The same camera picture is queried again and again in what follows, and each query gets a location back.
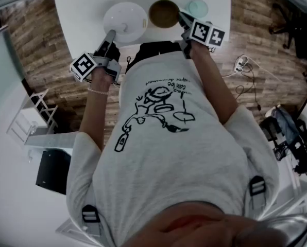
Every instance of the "black box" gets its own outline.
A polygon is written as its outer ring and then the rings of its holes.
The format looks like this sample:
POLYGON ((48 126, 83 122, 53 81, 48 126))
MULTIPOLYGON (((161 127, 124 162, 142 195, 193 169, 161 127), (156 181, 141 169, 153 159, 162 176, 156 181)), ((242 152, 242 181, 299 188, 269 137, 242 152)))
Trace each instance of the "black box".
POLYGON ((70 161, 71 156, 62 150, 44 151, 36 185, 65 195, 70 161))

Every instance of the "black buckle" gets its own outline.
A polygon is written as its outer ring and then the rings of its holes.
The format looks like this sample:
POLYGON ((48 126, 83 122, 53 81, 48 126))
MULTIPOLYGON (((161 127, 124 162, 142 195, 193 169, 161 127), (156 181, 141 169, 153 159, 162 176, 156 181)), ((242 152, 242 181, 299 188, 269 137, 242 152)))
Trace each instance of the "black buckle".
POLYGON ((264 192, 266 192, 266 182, 263 177, 256 175, 250 181, 250 195, 253 197, 264 192))
POLYGON ((82 208, 82 219, 85 223, 100 223, 96 207, 86 205, 82 208))

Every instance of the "bracelet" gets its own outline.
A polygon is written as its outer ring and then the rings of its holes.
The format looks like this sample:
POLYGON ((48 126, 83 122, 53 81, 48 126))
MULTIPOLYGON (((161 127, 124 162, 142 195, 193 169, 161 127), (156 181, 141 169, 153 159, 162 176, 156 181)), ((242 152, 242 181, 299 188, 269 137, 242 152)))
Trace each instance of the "bracelet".
POLYGON ((95 91, 95 90, 93 90, 90 86, 87 88, 87 90, 88 90, 89 92, 97 93, 97 94, 102 94, 102 95, 108 95, 108 94, 109 94, 109 92, 98 92, 98 91, 95 91))

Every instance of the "wooden bowl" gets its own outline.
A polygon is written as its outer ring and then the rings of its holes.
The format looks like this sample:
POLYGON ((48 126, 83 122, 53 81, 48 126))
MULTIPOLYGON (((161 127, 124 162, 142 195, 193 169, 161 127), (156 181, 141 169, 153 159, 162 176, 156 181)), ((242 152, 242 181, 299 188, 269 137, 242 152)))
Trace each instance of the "wooden bowl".
POLYGON ((179 20, 179 7, 169 0, 159 0, 149 9, 151 22, 160 28, 175 26, 179 20))

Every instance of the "power strip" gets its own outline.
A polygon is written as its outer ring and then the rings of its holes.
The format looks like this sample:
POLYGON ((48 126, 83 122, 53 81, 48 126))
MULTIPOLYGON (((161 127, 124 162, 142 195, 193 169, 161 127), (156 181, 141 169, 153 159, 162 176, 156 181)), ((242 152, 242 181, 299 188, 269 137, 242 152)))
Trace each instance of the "power strip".
POLYGON ((248 63, 248 57, 245 56, 245 55, 240 56, 240 57, 237 59, 237 61, 235 62, 234 71, 235 71, 236 73, 242 72, 244 66, 245 66, 247 63, 248 63))

